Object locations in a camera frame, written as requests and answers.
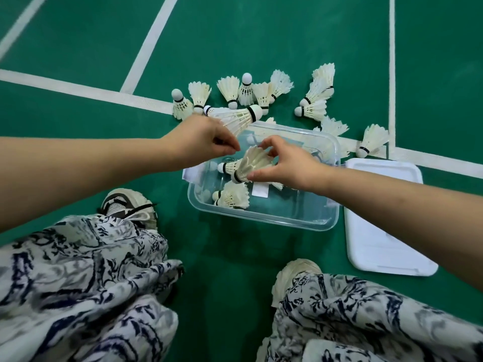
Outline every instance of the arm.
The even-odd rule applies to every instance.
[[[318,163],[278,136],[279,164],[249,176],[329,197],[483,291],[483,198]]]
[[[2,232],[137,177],[234,154],[239,143],[219,120],[191,116],[161,139],[0,138],[0,147]]]

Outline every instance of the white court line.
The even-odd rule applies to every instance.
[[[395,0],[389,0],[389,158],[395,149]]]
[[[431,153],[413,151],[396,147],[391,160],[406,161],[420,166],[430,167],[450,173],[467,175],[483,179],[483,165]]]
[[[23,32],[30,20],[32,20],[37,11],[39,11],[39,8],[42,6],[44,1],[45,0],[32,0],[27,5],[25,10],[20,14],[7,34],[5,34],[3,39],[0,41],[0,61],[3,59],[5,54],[7,54],[10,47],[15,43],[17,38]]]
[[[141,78],[142,73],[148,64],[149,58],[153,53],[157,40],[159,39],[159,36],[166,25],[166,21],[168,21],[174,5],[176,5],[176,1],[178,0],[164,0],[163,6],[161,6],[161,9],[157,14],[151,29],[149,29],[148,35],[142,43],[141,49],[139,50],[138,55],[131,66],[128,76],[124,80],[124,84],[121,87],[122,93],[134,93],[134,90],[139,83],[139,79]]]
[[[24,74],[22,72],[0,69],[0,80],[12,82],[14,84],[32,86],[39,89],[56,91],[58,93],[75,95],[77,97],[107,101],[164,114],[173,114],[173,104],[165,101],[73,84],[71,82]]]
[[[136,95],[118,93],[117,91],[103,90],[90,86],[73,84],[71,82],[29,75],[22,72],[0,69],[0,81],[36,87],[39,89],[74,95],[77,97],[85,97],[109,103],[122,104],[129,107],[146,109],[164,114],[173,113],[173,104],[165,101],[138,97]],[[344,147],[347,147],[351,151],[355,151],[356,147],[358,146],[358,141],[354,139],[347,139],[344,137],[337,138]],[[380,152],[379,154],[377,154],[377,156],[385,157],[385,152]],[[396,147],[394,148],[394,156],[391,159],[406,161],[420,166],[426,166],[433,169],[439,169],[456,174],[473,176],[483,179],[483,165],[452,159],[449,157],[443,157],[430,153],[418,152]]]

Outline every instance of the forearm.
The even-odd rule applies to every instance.
[[[172,165],[163,139],[0,138],[0,147],[0,232]]]
[[[483,199],[360,170],[334,168],[316,193],[483,290]]]

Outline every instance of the sneaker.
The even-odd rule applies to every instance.
[[[309,272],[321,274],[319,266],[308,259],[297,259],[287,263],[287,265],[277,274],[277,280],[272,287],[272,307],[278,307],[284,299],[287,290],[292,287],[293,279],[297,274]]]
[[[117,188],[107,194],[98,213],[129,219],[143,229],[157,231],[157,215],[153,207],[153,203],[141,193],[131,189]]]

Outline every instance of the clear plastic container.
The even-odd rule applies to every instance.
[[[278,134],[290,143],[302,146],[320,162],[332,166],[340,165],[341,146],[335,137],[317,131],[258,121],[238,136],[240,152],[206,162],[199,167],[196,183],[192,182],[188,187],[188,200],[200,211],[313,231],[331,229],[339,218],[338,204],[326,197],[287,187],[279,191],[270,185],[268,198],[262,198],[251,195],[253,183],[248,183],[250,206],[246,210],[213,204],[211,194],[222,190],[225,183],[230,181],[229,175],[216,170],[217,165],[242,158],[250,146],[258,145],[272,134]]]

